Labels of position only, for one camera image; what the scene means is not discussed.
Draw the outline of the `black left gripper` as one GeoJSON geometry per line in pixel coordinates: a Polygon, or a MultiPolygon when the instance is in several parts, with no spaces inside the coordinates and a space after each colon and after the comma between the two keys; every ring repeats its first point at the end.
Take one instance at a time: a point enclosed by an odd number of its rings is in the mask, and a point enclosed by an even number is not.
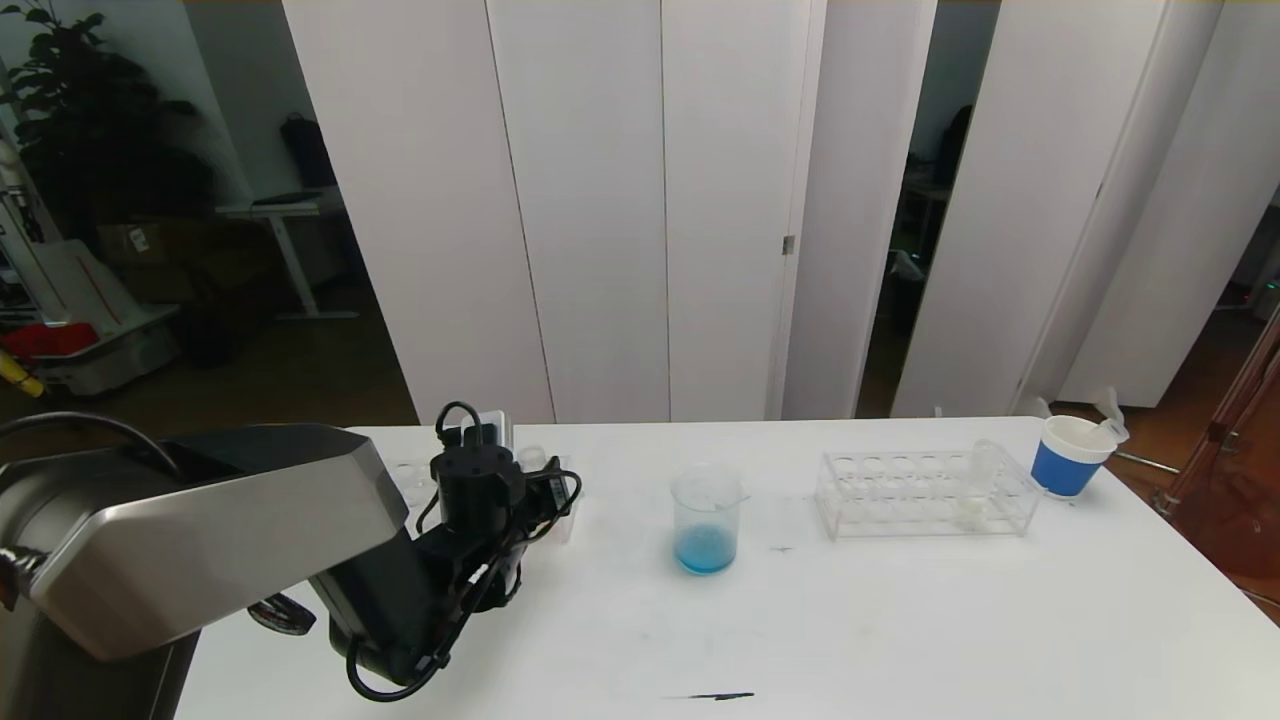
{"type": "Polygon", "coordinates": [[[550,456],[543,469],[527,473],[527,524],[544,525],[571,514],[571,473],[561,457],[550,456]]]}

